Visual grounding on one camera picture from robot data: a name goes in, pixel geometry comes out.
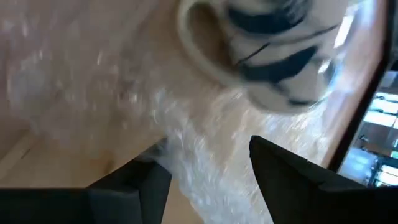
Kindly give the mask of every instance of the mug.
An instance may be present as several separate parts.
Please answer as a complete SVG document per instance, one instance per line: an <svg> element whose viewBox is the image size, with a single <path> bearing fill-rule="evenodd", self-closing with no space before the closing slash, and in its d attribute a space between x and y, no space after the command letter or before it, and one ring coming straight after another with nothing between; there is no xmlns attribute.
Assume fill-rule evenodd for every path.
<svg viewBox="0 0 398 224"><path fill-rule="evenodd" d="M235 72L206 57L188 18L206 4L225 33ZM192 60L227 86L243 86L258 107L303 113L331 92L349 26L342 26L349 0L182 0L178 35Z"/></svg>

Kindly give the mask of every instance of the bubble wrap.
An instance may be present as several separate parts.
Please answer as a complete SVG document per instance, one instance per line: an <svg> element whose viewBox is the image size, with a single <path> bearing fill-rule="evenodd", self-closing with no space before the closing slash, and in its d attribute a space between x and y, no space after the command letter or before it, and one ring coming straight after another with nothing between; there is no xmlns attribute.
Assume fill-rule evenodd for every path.
<svg viewBox="0 0 398 224"><path fill-rule="evenodd" d="M177 5L1 1L11 107L35 130L93 149L116 115L122 119L113 130L150 125L168 138L156 159L205 223L272 223L249 160L250 137L320 163L330 140L327 103L298 116L271 114L253 107L244 90L210 80L180 45Z"/></svg>

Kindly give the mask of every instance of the window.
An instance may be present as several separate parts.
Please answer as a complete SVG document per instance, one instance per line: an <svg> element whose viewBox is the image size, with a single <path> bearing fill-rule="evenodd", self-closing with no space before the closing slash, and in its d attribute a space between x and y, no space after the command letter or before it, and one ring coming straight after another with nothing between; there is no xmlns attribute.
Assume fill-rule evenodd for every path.
<svg viewBox="0 0 398 224"><path fill-rule="evenodd" d="M364 121L398 129L398 95L376 93Z"/></svg>
<svg viewBox="0 0 398 224"><path fill-rule="evenodd" d="M383 165L376 175L376 187L397 186L398 185L398 169Z"/></svg>

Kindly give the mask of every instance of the plastic wrap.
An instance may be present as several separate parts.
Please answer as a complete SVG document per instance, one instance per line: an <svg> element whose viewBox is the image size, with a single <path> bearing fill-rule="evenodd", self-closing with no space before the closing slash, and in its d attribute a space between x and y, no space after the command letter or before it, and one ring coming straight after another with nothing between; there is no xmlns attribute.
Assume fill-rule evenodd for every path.
<svg viewBox="0 0 398 224"><path fill-rule="evenodd" d="M250 137L320 163L330 140L327 103L298 116L271 114L242 89L210 80L180 45L177 4L2 1L10 104L36 130L93 149L104 137L118 141L109 128L151 125L168 138L157 159L205 223L272 223L252 173Z"/></svg>

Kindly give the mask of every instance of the white mug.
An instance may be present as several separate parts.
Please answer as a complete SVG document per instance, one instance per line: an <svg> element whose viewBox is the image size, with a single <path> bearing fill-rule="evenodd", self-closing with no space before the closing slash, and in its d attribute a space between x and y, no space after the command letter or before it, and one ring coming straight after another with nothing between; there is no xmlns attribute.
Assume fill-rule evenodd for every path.
<svg viewBox="0 0 398 224"><path fill-rule="evenodd" d="M188 27L190 9L208 4L228 37L237 74L204 56ZM349 0L182 0L177 29L189 56L225 85L245 87L258 107L302 113L330 92L337 40Z"/></svg>

